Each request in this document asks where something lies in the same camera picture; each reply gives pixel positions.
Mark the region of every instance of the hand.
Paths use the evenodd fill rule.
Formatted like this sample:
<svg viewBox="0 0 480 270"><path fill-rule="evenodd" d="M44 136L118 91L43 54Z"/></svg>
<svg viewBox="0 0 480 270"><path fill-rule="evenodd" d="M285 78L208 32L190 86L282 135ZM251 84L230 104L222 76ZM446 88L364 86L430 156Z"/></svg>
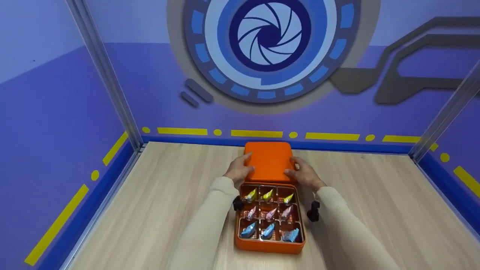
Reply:
<svg viewBox="0 0 480 270"><path fill-rule="evenodd" d="M285 170L286 175L295 177L301 185L306 186L313 192L317 192L320 188L327 186L325 182L318 177L317 173L308 162L299 157L292 157L290 160L295 162L295 171Z"/></svg>
<svg viewBox="0 0 480 270"><path fill-rule="evenodd" d="M252 155L252 153L245 154L243 156L239 156L238 158L234 159L230 166L227 169L227 172L223 175L230 178L233 183L241 182L247 174L254 171L255 168L253 166L245 166L245 161Z"/></svg>

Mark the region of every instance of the candy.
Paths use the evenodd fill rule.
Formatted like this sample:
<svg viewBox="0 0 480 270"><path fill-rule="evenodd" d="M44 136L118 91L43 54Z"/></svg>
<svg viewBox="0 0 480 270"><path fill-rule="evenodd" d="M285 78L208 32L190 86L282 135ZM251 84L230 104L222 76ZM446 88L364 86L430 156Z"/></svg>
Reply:
<svg viewBox="0 0 480 270"><path fill-rule="evenodd" d="M274 228L275 228L275 223L272 223L272 224L268 225L268 227L262 233L262 239L272 238Z"/></svg>
<svg viewBox="0 0 480 270"><path fill-rule="evenodd" d="M245 197L245 199L249 202L254 201L256 195L257 195L257 189L254 189Z"/></svg>
<svg viewBox="0 0 480 270"><path fill-rule="evenodd" d="M293 193L291 195L289 195L288 197L284 198L283 202L284 203L289 203L292 200L292 198L293 198Z"/></svg>
<svg viewBox="0 0 480 270"><path fill-rule="evenodd" d="M283 234L282 240L285 242L295 242L295 239L297 239L297 236L299 235L299 229L295 229L290 232L285 232Z"/></svg>
<svg viewBox="0 0 480 270"><path fill-rule="evenodd" d="M276 208L268 212L267 215L265 215L265 219L268 221L271 220L275 216L275 213L276 213Z"/></svg>
<svg viewBox="0 0 480 270"><path fill-rule="evenodd" d="M251 219L253 218L253 216L255 215L255 211L256 211L256 210L257 210L257 207L254 206L254 207L248 212L247 218L251 220Z"/></svg>
<svg viewBox="0 0 480 270"><path fill-rule="evenodd" d="M243 229L243 231L240 233L240 237L241 238L250 238L253 235L253 233L255 232L255 226L256 226L255 222L248 225L247 228Z"/></svg>
<svg viewBox="0 0 480 270"><path fill-rule="evenodd" d="M269 192L265 193L265 194L262 196L262 199L265 200L265 201L268 201L268 200L272 197L272 194L273 194L273 189L270 190Z"/></svg>
<svg viewBox="0 0 480 270"><path fill-rule="evenodd" d="M292 207L293 207L293 205L291 205L290 207L285 209L285 211L282 212L281 217L282 217L283 220L287 220L287 218L290 216L290 214L292 213Z"/></svg>

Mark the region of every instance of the wooden tabletop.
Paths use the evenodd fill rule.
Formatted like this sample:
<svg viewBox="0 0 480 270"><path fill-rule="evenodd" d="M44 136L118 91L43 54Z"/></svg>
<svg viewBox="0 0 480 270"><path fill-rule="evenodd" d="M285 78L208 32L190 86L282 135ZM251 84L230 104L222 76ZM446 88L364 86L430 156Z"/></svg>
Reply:
<svg viewBox="0 0 480 270"><path fill-rule="evenodd" d="M211 182L242 147L149 143L75 258L73 270L163 270ZM480 269L480 245L407 156L295 150L345 198L401 269ZM215 269L353 269L337 236L306 208L299 189L306 245L300 255L234 247L228 214Z"/></svg>

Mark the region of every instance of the right hand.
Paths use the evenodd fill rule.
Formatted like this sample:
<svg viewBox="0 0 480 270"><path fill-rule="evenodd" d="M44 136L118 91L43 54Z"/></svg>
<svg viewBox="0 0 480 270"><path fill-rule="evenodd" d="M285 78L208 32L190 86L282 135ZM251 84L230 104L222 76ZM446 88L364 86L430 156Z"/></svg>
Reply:
<svg viewBox="0 0 480 270"><path fill-rule="evenodd" d="M299 168L297 169L297 166L295 166L295 171L285 170L286 175L295 177L301 185L306 186L315 193L320 188L327 186L325 182L318 177L317 173L308 162L299 157L291 157L290 160L294 161L295 164L298 164Z"/></svg>

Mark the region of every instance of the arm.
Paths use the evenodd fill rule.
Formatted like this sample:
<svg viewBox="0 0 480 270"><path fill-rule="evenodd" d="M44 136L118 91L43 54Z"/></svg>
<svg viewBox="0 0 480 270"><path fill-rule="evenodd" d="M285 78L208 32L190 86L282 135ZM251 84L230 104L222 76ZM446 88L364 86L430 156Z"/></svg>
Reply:
<svg viewBox="0 0 480 270"><path fill-rule="evenodd" d="M211 270L225 217L239 192L225 176L214 180L173 253L168 269Z"/></svg>
<svg viewBox="0 0 480 270"><path fill-rule="evenodd" d="M320 216L328 228L336 230L342 248L358 270L398 270L383 245L348 209L345 200L332 187L316 192L321 202Z"/></svg>

